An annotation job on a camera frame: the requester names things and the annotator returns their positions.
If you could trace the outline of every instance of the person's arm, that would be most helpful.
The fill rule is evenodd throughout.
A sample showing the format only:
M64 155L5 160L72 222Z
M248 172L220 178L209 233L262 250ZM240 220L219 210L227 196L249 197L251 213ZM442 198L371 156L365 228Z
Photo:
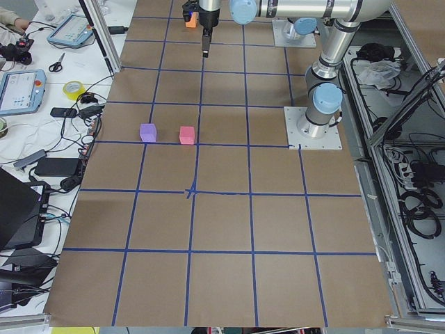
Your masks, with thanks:
M0 7L0 23L8 26L15 26L19 31L24 32L29 26L29 21L27 19L22 19L16 13Z

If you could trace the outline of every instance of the pink cube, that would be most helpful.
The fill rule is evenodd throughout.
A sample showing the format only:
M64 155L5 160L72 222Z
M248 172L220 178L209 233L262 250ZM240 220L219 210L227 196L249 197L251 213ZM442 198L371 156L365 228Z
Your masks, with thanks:
M143 123L140 125L140 139L144 143L155 143L156 142L156 126L153 123Z
M194 127L181 127L179 130L179 140L182 145L194 145L195 144L195 128Z

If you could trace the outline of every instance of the blue joint cap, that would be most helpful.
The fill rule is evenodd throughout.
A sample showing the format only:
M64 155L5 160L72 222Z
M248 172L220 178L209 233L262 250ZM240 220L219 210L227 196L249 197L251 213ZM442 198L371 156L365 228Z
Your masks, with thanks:
M230 14L238 24L247 24L257 16L257 2L255 0L230 0Z
M293 28L298 35L309 35L317 29L317 20L313 17L301 17L294 22Z
M314 92L314 106L325 115L335 113L343 101L343 93L333 83L322 83Z

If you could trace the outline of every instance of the white desk surface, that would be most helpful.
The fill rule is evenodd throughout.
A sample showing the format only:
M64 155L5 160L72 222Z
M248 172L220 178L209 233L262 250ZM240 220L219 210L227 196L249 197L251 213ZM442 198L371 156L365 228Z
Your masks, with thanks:
M137 0L108 0L106 5L111 11L109 14L105 15L107 24L110 26L128 26L136 2ZM41 21L41 19L41 16L37 14L35 20ZM28 32L34 31L40 26L42 25L32 24L30 25ZM45 94L42 104L36 113L5 117L10 129L4 138L0 138L0 165L11 160L26 157L40 149L47 150L57 143L60 138L62 119L53 118L49 113L55 106L70 107L73 105L73 101L69 100L62 91L65 83L71 80L79 80L85 84L86 88L88 88L94 82L109 75L97 42L81 49L57 49L50 45L46 40L50 33L51 31L49 29L45 29L32 34L31 38L35 40L34 45L30 50L33 57L32 64L28 66L16 64L13 69L13 71L43 69L47 76L47 85L45 86ZM113 36L113 41L118 54L122 52L125 38L126 35ZM59 73L49 72L48 67L57 61L63 52L66 52L62 63L63 70ZM11 62L8 62L4 68L8 69L10 65ZM107 79L95 86L92 91L107 97L111 83L112 80ZM67 120L65 136L77 140L80 136L83 136L86 133L87 127L79 118L75 118L73 123L79 131L71 125L70 120ZM63 141L58 146L58 149L66 148L69 145L69 141ZM75 145L62 152L48 154L49 157L78 157L78 155L77 146ZM3 169L23 182L28 181L29 168L30 167L27 167L24 171L17 171L12 164L3 165ZM46 183L57 189L58 184L63 177L45 177L38 179L44 180ZM51 195L49 204L68 210L76 196L76 190L77 189L68 194ZM56 209L49 209L48 213L57 215L59 212L57 212ZM44 227L42 243L36 248L42 253L59 254L63 247L67 230L68 224L62 223L60 244L56 250L55 247L59 238L60 226L57 221L46 224ZM11 253L12 251L4 252L2 255L9 255ZM0 264L5 261L6 258L1 258ZM52 277L54 273L55 269L53 269L48 277ZM17 306L16 309L2 313L0 317L41 314L47 298L48 294L34 297L26 306Z

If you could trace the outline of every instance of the white plastic bag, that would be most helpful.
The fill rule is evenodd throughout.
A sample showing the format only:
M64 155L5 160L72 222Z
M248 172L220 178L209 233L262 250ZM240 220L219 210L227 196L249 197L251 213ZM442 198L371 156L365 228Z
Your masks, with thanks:
M375 86L377 89L390 88L393 78L401 72L401 66L394 61L377 61L369 64L357 77L362 85Z

